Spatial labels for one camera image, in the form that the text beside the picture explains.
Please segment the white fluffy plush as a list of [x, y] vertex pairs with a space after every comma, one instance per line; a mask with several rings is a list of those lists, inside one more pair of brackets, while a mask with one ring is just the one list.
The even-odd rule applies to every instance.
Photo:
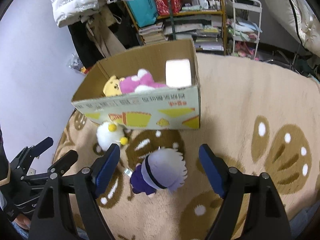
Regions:
[[127, 145], [129, 141], [122, 126], [108, 121], [98, 126], [96, 135], [98, 144], [103, 151], [107, 151], [112, 144], [121, 147]]

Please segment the purple doll plush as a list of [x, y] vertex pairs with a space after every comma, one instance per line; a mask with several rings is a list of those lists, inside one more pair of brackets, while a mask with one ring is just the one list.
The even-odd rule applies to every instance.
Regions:
[[177, 191], [184, 185], [187, 176], [183, 154], [173, 148], [159, 148], [136, 165], [130, 184], [134, 194], [153, 196], [159, 190]]

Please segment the yellow bear plush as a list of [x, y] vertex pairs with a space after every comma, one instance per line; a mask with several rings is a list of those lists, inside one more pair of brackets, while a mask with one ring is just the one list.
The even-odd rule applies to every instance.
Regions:
[[111, 76], [109, 80], [105, 83], [103, 88], [103, 93], [105, 96], [118, 96], [121, 95], [120, 83], [125, 78], [117, 78], [115, 75]]

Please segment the pink bear plush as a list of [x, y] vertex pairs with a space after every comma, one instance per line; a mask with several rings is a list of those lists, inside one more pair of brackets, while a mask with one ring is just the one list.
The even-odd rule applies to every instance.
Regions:
[[167, 85], [155, 82], [151, 73], [146, 69], [139, 69], [136, 75], [128, 76], [120, 81], [120, 90], [123, 94], [144, 92], [163, 87], [167, 87]]

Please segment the pink swiss roll plush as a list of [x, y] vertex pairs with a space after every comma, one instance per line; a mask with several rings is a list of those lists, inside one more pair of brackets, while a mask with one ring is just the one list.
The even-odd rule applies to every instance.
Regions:
[[190, 61], [188, 59], [166, 61], [165, 83], [170, 88], [190, 87], [192, 85]]

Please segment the beige patterned rug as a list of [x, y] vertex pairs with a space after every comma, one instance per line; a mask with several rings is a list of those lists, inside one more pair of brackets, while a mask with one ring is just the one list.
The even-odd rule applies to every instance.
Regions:
[[[116, 239], [204, 239], [221, 206], [199, 162], [207, 144], [245, 174], [268, 173], [289, 218], [319, 198], [319, 84], [290, 70], [231, 56], [196, 54], [198, 129], [131, 129], [98, 205]], [[54, 156], [76, 150], [70, 173], [103, 154], [98, 124], [75, 111]], [[173, 148], [188, 176], [175, 193], [134, 194], [126, 168], [159, 148]]]

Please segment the cardboard box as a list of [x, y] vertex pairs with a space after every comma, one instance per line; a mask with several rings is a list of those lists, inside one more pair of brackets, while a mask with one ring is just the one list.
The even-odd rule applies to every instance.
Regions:
[[[163, 87], [138, 93], [105, 96], [103, 88], [111, 76], [136, 75], [148, 70], [154, 81], [165, 83], [165, 63], [188, 59], [192, 85]], [[72, 105], [97, 124], [110, 121], [131, 129], [198, 129], [200, 89], [197, 58], [192, 40], [165, 41], [131, 48], [98, 61], [72, 98]]]

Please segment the bag of toys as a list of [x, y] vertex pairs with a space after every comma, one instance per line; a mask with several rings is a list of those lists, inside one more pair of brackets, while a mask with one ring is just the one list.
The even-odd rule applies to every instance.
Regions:
[[84, 74], [84, 75], [87, 74], [87, 69], [84, 67], [77, 53], [74, 53], [71, 55], [71, 58], [68, 61], [68, 67], [81, 74]]

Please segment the beige tote bag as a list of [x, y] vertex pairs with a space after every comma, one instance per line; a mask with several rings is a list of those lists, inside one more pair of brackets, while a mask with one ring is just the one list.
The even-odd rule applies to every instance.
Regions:
[[86, 22], [89, 39], [94, 42], [104, 58], [124, 52], [126, 49], [116, 35], [110, 30], [110, 26], [120, 23], [112, 14], [108, 6], [92, 15]]

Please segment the stack of books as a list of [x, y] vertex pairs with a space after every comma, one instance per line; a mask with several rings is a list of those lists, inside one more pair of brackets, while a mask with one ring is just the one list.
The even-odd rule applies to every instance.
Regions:
[[142, 37], [145, 44], [154, 44], [166, 41], [167, 38], [163, 34], [164, 24], [159, 22], [144, 28], [140, 28], [138, 33]]

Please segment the white metal cart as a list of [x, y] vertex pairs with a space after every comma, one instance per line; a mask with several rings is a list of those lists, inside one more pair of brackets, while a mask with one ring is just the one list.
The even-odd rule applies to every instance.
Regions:
[[[232, 55], [259, 60], [257, 57], [261, 29], [262, 4], [259, 0], [232, 0], [233, 17], [227, 19], [228, 32], [232, 38]], [[258, 14], [258, 22], [249, 21], [237, 12]]]

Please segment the wooden shelf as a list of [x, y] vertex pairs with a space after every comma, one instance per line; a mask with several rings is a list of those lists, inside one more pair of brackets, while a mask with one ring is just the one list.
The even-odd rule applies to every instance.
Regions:
[[[125, 0], [122, 0], [136, 29], [140, 44], [145, 45], [138, 31], [131, 10]], [[227, 53], [227, 30], [224, 0], [182, 0], [182, 9], [173, 14], [169, 4], [170, 14], [159, 16], [154, 24], [163, 22], [163, 34], [167, 40], [190, 38], [196, 50], [205, 53], [225, 55]]]

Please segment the teal bag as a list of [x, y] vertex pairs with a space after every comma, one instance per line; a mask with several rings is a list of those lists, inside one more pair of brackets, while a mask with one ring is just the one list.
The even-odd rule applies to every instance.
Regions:
[[156, 22], [158, 12], [155, 0], [125, 0], [125, 2], [140, 28]]

